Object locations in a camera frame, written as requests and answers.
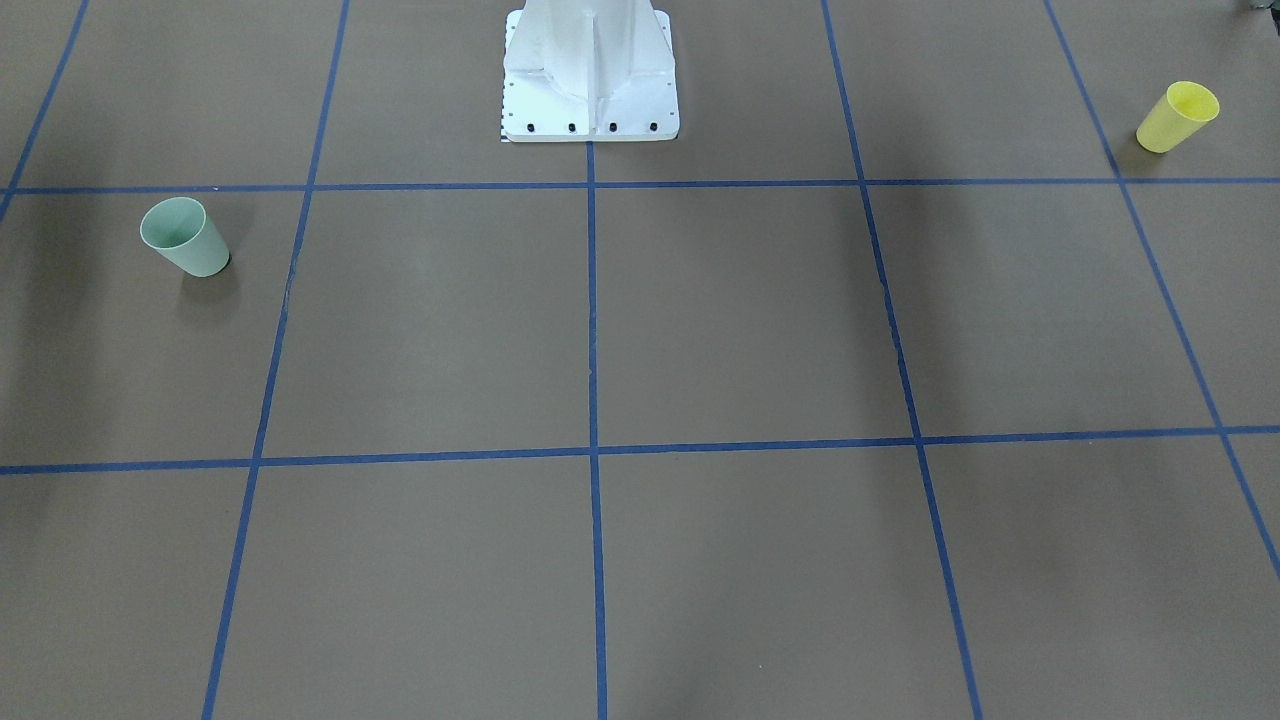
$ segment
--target yellow cup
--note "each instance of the yellow cup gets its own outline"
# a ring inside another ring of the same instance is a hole
[[[1219,113],[1217,97],[1203,85],[1175,82],[1138,126],[1138,142],[1152,152],[1169,152]]]

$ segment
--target cup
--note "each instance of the cup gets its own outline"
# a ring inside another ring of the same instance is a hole
[[[1138,143],[1152,152],[1169,152],[1216,118],[1219,110],[1217,97],[1203,85],[1175,82],[1138,126]]]
[[[170,197],[151,208],[138,232],[147,247],[197,278],[216,274],[232,259],[205,206],[191,197]]]

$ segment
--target grid square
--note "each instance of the grid square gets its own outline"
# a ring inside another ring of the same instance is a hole
[[[1041,3],[831,14],[867,177],[1111,177]]]
[[[925,434],[1211,423],[1115,187],[872,196]]]
[[[218,717],[595,716],[584,459],[265,469]]]
[[[0,184],[8,186],[67,46],[78,0],[0,5]]]
[[[353,3],[323,182],[581,182],[581,143],[506,143],[502,58],[520,0]]]
[[[0,225],[0,464],[252,452],[301,199],[205,197],[232,250],[211,278],[138,238],[161,199],[14,199]]]
[[[0,482],[0,715],[197,717],[243,470]]]
[[[1280,73],[1270,13],[1248,3],[1056,3],[1120,169],[1128,177],[1276,177]],[[1134,132],[1174,81],[1207,86],[1222,114],[1176,151],[1155,155]]]
[[[306,182],[338,3],[92,3],[26,187]]]
[[[1217,438],[929,459],[987,717],[1275,716],[1276,578]]]
[[[602,442],[910,434],[856,190],[598,204]]]
[[[602,459],[609,716],[968,714],[910,448]]]
[[[654,6],[671,14],[680,137],[600,143],[600,179],[855,177],[818,3]]]
[[[1280,537],[1280,436],[1236,436],[1231,446],[1275,541]]]
[[[269,452],[586,445],[585,219],[581,191],[317,195]]]
[[[1130,192],[1222,421],[1280,423],[1280,186]]]

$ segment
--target blue grid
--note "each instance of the blue grid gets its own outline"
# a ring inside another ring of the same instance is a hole
[[[1071,53],[1066,33],[1059,22],[1052,0],[1042,0],[1044,12],[1053,26],[1053,31],[1061,45],[1065,60],[1070,67],[1080,99],[1084,102],[1098,140],[1107,156],[1112,177],[1105,178],[868,178],[863,169],[861,152],[858,145],[858,133],[854,124],[852,108],[844,78],[844,69],[840,61],[840,49],[837,46],[835,28],[831,18],[828,0],[819,0],[826,23],[827,40],[831,50],[832,67],[835,70],[836,90],[840,94],[841,106],[845,115],[849,133],[850,151],[854,159],[856,178],[831,178],[831,179],[790,179],[790,181],[671,181],[671,182],[625,182],[625,181],[596,181],[595,177],[595,147],[586,145],[586,181],[585,182],[470,182],[470,183],[317,183],[320,158],[324,149],[324,137],[328,124],[329,106],[333,101],[334,86],[342,59],[343,38],[349,14],[351,0],[342,1],[342,12],[338,20],[334,38],[333,54],[329,64],[329,76],[325,86],[324,100],[320,108],[315,143],[311,155],[311,165],[307,173],[307,182],[298,184],[191,184],[191,186],[132,186],[132,187],[22,187],[22,176],[29,160],[32,149],[40,135],[49,108],[58,92],[59,82],[67,69],[76,41],[79,36],[84,15],[88,10],[90,0],[81,0],[76,18],[72,23],[67,44],[59,58],[56,69],[50,79],[44,101],[32,123],[27,136],[22,155],[14,168],[13,176],[0,197],[0,222],[4,220],[9,205],[18,196],[49,196],[49,195],[134,195],[134,193],[214,193],[214,192],[302,192],[303,201],[298,215],[298,225],[293,242],[293,251],[289,261],[288,277],[284,286],[284,296],[280,302],[280,314],[276,324],[275,342],[271,352],[271,361],[268,369],[266,386],[262,395],[261,415],[257,433],[255,436],[253,452],[250,457],[233,459],[200,459],[200,460],[156,460],[138,462],[78,462],[78,464],[42,464],[42,465],[3,465],[3,475],[33,475],[33,474],[72,474],[72,473],[123,473],[123,471],[161,471],[161,470],[198,470],[198,469],[247,469],[244,496],[241,507],[241,516],[236,534],[236,544],[232,553],[230,569],[228,573],[227,591],[223,610],[219,619],[216,643],[210,664],[209,685],[205,696],[202,719],[211,720],[214,705],[218,696],[218,683],[221,674],[221,662],[227,647],[227,637],[230,629],[232,611],[234,609],[236,587],[239,578],[241,560],[248,537],[250,516],[253,507],[253,496],[257,486],[257,477],[261,468],[280,466],[317,466],[317,465],[360,465],[384,462],[456,462],[471,460],[498,460],[498,459],[532,459],[532,457],[588,457],[590,460],[590,501],[591,501],[591,532],[593,532],[593,557],[594,557],[594,583],[595,583],[595,652],[596,652],[596,701],[598,717],[608,717],[608,673],[605,657],[605,597],[604,597],[604,534],[602,525],[602,497],[600,497],[600,457],[616,455],[650,455],[650,454],[701,454],[701,452],[759,452],[759,451],[790,451],[790,450],[831,450],[831,448],[865,448],[865,447],[914,447],[919,464],[920,477],[924,486],[925,500],[928,502],[929,518],[933,524],[934,541],[937,544],[938,562],[951,609],[952,624],[956,634],[956,643],[960,660],[964,667],[965,682],[969,692],[973,716],[980,720],[983,716],[978,679],[973,670],[973,662],[968,650],[968,641],[964,630],[964,619],[960,609],[959,593],[947,555],[946,533],[942,524],[941,511],[933,491],[932,475],[929,471],[927,448],[929,446],[950,445],[984,445],[984,443],[1032,443],[1032,442],[1079,442],[1079,441],[1106,441],[1129,438],[1171,438],[1171,437],[1217,437],[1222,445],[1231,470],[1239,483],[1240,492],[1248,505],[1249,512],[1257,527],[1277,578],[1280,578],[1280,556],[1277,556],[1275,542],[1262,518],[1257,501],[1254,500],[1248,479],[1235,455],[1231,438],[1236,436],[1280,434],[1280,425],[1226,425],[1222,423],[1210,392],[1208,382],[1197,360],[1190,338],[1183,325],[1176,304],[1165,282],[1158,260],[1147,238],[1147,232],[1142,218],[1134,205],[1129,192],[1130,184],[1276,184],[1280,177],[1181,177],[1181,178],[1128,178],[1116,161],[1111,145],[1103,131],[1098,113],[1085,87],[1075,58]],[[876,228],[874,209],[872,206],[872,187],[891,186],[1041,186],[1041,184],[1107,184],[1115,186],[1124,196],[1129,209],[1130,219],[1134,224],[1138,240],[1142,243],[1152,274],[1160,288],[1161,296],[1169,310],[1170,318],[1178,331],[1187,360],[1194,373],[1206,407],[1212,419],[1211,427],[1187,428],[1138,428],[1138,429],[1098,429],[1079,432],[1044,432],[1044,433],[1004,433],[1004,434],[968,434],[968,436],[925,436],[920,432],[920,423],[911,392],[910,373],[908,370],[906,355],[902,350],[897,320],[893,311],[893,299],[884,270],[884,261],[879,246],[879,236]],[[904,404],[910,420],[910,437],[882,437],[882,438],[831,438],[808,441],[760,441],[760,442],[714,442],[714,443],[666,443],[666,445],[613,445],[604,446],[599,442],[599,407],[598,407],[598,306],[596,306],[596,190],[645,190],[645,188],[732,188],[732,187],[856,187],[867,217],[868,232],[872,242],[872,251],[876,259],[876,269],[883,287],[884,310],[888,323],[893,348],[897,355],[899,377],[902,386]],[[589,268],[589,445],[580,447],[550,447],[550,448],[507,448],[507,450],[481,450],[481,451],[444,451],[444,452],[398,452],[398,454],[367,454],[367,455],[319,455],[319,456],[276,456],[264,455],[268,425],[271,414],[271,402],[275,391],[275,380],[279,373],[280,355],[284,347],[284,337],[289,315],[289,295],[297,274],[298,256],[306,238],[307,217],[311,200],[316,192],[352,192],[352,191],[451,191],[451,190],[584,190],[586,192],[588,214],[588,268]]]

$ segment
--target white metal bracket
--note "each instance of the white metal bracket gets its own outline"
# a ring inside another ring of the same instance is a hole
[[[502,138],[635,142],[680,132],[671,18],[649,0],[527,0],[507,15]]]

